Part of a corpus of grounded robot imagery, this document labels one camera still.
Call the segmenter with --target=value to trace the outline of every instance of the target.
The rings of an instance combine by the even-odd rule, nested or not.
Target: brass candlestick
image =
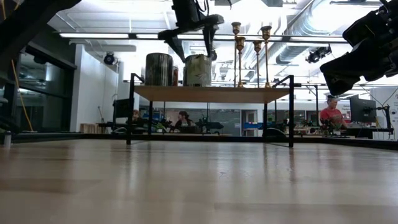
[[[272,29],[271,26],[261,27],[262,38],[266,43],[266,77],[267,77],[266,88],[271,88],[268,79],[268,39],[271,37],[271,29]]]
[[[232,23],[232,33],[235,35],[235,38],[237,38],[239,32],[241,31],[241,23],[240,22],[233,22]],[[234,87],[236,87],[236,42],[235,42],[235,47],[234,47]]]
[[[246,38],[244,38],[244,37],[236,37],[235,38],[236,49],[238,50],[238,54],[239,54],[239,83],[238,83],[238,87],[243,87],[243,83],[242,83],[242,50],[244,48],[244,40],[246,40]]]
[[[254,44],[254,51],[256,52],[257,56],[257,87],[260,88],[260,66],[259,66],[259,52],[261,50],[261,43],[262,40],[255,40],[253,41]]]

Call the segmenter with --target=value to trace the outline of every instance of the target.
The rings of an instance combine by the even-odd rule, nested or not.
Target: computer monitor
[[[351,122],[376,122],[376,102],[358,97],[349,99]]]
[[[130,112],[129,99],[114,101],[113,113],[115,118],[128,118]]]

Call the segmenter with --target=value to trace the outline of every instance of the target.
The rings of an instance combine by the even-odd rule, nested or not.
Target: wooden floor
[[[0,149],[0,223],[398,223],[398,152],[76,140]]]

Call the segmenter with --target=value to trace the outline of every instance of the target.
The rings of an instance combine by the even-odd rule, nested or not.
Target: shelf
[[[270,103],[289,94],[286,88],[135,86],[149,101],[198,103]]]

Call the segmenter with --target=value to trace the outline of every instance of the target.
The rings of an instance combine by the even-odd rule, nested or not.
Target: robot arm
[[[185,62],[182,42],[177,36],[190,31],[202,30],[207,54],[211,57],[213,38],[216,30],[218,30],[217,25],[224,23],[224,18],[217,14],[205,16],[200,12],[197,0],[196,2],[195,0],[173,0],[172,9],[175,11],[178,28],[159,32],[158,39],[164,40]]]
[[[343,32],[353,47],[350,53],[320,67],[332,95],[340,95],[360,81],[398,73],[398,0],[386,2]]]
[[[7,70],[11,59],[18,55],[58,11],[69,9],[80,1],[25,0],[0,24],[0,34],[2,34],[0,35],[0,70]]]

